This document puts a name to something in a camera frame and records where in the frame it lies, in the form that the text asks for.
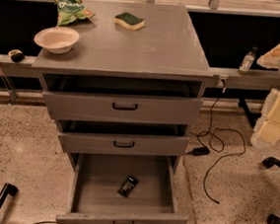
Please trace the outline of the black rxbar chocolate bar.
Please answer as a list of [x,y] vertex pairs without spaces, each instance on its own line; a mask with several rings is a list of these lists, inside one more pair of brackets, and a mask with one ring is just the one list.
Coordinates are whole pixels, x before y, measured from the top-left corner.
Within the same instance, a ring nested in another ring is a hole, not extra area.
[[117,193],[127,197],[130,195],[130,193],[135,189],[137,185],[138,185],[138,180],[134,177],[128,176],[126,180],[123,182],[123,184],[121,185],[121,187],[118,189]]

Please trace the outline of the black stand leg left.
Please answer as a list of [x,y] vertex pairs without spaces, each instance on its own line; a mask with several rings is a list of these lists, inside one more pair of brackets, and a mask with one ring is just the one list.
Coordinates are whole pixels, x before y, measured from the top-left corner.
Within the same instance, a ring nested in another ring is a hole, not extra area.
[[0,192],[0,209],[3,206],[3,203],[6,201],[6,198],[11,195],[15,196],[16,193],[18,193],[18,189],[13,186],[12,184],[4,184],[2,187],[2,190]]

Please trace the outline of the grey bottom drawer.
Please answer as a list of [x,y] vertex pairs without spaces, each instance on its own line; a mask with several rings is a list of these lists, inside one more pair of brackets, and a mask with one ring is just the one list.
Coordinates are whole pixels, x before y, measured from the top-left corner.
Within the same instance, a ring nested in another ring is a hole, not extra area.
[[[169,156],[82,154],[66,214],[58,224],[185,224],[179,214]],[[129,196],[117,193],[128,176],[138,180]]]

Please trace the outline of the green yellow sponge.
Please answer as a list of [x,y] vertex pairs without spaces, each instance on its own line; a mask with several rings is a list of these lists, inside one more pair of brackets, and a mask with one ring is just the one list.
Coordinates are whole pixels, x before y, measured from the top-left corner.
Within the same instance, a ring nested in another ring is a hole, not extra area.
[[131,30],[133,32],[144,27],[145,22],[141,18],[137,18],[133,14],[130,13],[121,13],[114,17],[115,22],[118,25],[123,26],[127,30]]

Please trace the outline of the green chip bag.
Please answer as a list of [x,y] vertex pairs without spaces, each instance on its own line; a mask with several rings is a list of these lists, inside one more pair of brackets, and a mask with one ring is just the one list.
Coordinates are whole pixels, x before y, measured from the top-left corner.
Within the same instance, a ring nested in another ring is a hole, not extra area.
[[86,20],[95,16],[95,13],[86,8],[82,0],[55,0],[57,6],[57,25],[65,27],[78,20]]

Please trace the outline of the grey drawer cabinet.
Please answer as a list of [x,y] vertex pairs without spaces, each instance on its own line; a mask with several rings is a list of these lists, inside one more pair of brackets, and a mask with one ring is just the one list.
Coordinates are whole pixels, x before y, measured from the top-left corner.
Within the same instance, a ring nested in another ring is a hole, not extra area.
[[[43,92],[45,74],[70,74],[197,82],[202,99],[212,74],[185,7],[114,1],[88,5],[97,16],[75,26],[79,41],[64,54],[45,49],[37,56],[34,66]],[[134,32],[118,25],[114,17],[123,12],[143,19],[144,27]]]

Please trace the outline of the black chair caster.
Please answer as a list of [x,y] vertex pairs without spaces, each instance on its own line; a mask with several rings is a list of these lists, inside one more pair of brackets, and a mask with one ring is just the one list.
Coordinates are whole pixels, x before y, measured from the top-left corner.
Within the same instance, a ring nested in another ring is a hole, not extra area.
[[267,224],[280,224],[280,217],[275,214],[269,214],[266,218]]

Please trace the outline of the black power adapter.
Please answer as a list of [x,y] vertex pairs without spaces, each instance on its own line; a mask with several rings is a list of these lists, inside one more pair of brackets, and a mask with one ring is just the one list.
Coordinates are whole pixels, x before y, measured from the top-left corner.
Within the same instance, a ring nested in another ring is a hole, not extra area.
[[209,154],[210,150],[208,147],[196,147],[194,150],[192,150],[191,154],[193,156],[203,156]]

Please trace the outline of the grey middle drawer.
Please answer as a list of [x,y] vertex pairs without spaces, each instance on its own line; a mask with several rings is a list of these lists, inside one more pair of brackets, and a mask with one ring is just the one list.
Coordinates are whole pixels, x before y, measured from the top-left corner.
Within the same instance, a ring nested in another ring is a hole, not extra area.
[[181,156],[187,125],[63,120],[58,138],[66,153]]

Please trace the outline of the grey top drawer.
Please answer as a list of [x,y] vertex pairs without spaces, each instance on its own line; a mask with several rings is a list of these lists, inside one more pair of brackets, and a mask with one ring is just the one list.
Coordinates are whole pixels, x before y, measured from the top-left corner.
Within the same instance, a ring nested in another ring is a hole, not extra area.
[[57,120],[193,124],[202,100],[190,81],[45,74],[42,93]]

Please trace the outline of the black table leg with caster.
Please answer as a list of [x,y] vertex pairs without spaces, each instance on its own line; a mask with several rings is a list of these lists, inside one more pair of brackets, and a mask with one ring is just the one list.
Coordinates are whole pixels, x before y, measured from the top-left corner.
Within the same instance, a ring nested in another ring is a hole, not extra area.
[[246,101],[243,98],[240,98],[240,101],[238,102],[238,106],[240,108],[243,108],[243,110],[245,112],[245,116],[248,119],[249,125],[252,128],[254,128],[255,124],[257,123],[257,116],[250,111],[248,105],[246,104]]

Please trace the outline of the black tape measure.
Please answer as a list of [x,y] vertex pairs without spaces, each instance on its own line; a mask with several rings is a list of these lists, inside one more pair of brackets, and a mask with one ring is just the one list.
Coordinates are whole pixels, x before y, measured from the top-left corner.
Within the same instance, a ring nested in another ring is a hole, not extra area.
[[19,49],[12,49],[8,52],[9,57],[12,59],[13,62],[21,62],[25,59],[25,55]]

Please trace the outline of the small glass bottle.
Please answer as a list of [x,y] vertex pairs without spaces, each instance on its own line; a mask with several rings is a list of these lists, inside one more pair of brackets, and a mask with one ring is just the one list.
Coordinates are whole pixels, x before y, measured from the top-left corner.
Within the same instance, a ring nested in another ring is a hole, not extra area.
[[240,68],[238,72],[241,75],[245,75],[248,70],[250,70],[250,67],[252,65],[252,62],[256,58],[256,52],[258,51],[258,48],[254,46],[251,50],[249,50],[244,57],[244,60],[241,62]]

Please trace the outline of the white paper bowl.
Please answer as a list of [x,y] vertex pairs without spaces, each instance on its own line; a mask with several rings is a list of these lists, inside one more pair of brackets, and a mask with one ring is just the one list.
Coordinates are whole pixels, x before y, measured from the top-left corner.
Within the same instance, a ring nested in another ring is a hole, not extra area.
[[71,28],[48,28],[35,35],[34,42],[53,54],[68,52],[78,42],[80,36]]

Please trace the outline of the grey drawer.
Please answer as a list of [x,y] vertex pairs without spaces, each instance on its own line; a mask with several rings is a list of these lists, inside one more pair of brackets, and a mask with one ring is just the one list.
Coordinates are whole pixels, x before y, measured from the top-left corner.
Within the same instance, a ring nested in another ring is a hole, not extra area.
[[[82,154],[66,214],[58,224],[185,224],[179,214],[169,156]],[[138,180],[129,196],[117,193],[128,176]]]
[[181,156],[187,125],[63,120],[58,138],[66,153]]
[[190,81],[45,74],[42,93],[57,120],[193,124],[202,100]]

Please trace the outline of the black chair base leg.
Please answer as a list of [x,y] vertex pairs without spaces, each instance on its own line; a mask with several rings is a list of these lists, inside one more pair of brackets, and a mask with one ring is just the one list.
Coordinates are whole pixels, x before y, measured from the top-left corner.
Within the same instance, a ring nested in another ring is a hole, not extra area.
[[271,168],[273,166],[277,166],[280,168],[280,160],[271,157],[267,157],[263,160],[262,164],[264,165],[265,168]]

